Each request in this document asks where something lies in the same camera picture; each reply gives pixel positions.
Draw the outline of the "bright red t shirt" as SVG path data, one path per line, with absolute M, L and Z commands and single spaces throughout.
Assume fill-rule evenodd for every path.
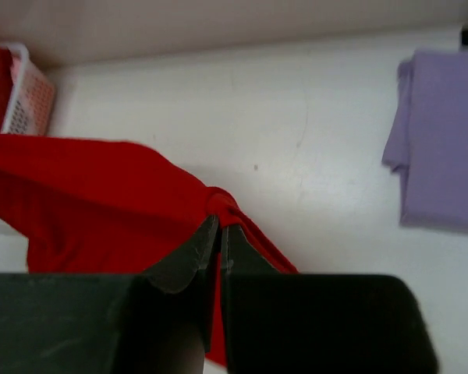
M 0 135 L 0 219 L 28 241 L 27 273 L 143 272 L 219 223 L 211 348 L 227 368 L 222 322 L 222 233 L 240 226 L 283 273 L 296 268 L 223 189 L 126 142 Z

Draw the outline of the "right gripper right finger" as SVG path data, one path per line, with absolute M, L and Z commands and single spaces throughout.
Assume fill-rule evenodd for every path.
M 383 274 L 283 273 L 240 226 L 222 233 L 230 373 L 436 373 L 417 300 Z

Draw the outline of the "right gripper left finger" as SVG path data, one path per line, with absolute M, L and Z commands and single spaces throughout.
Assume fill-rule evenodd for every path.
M 208 217 L 140 273 L 0 273 L 0 373 L 202 372 L 218 237 Z

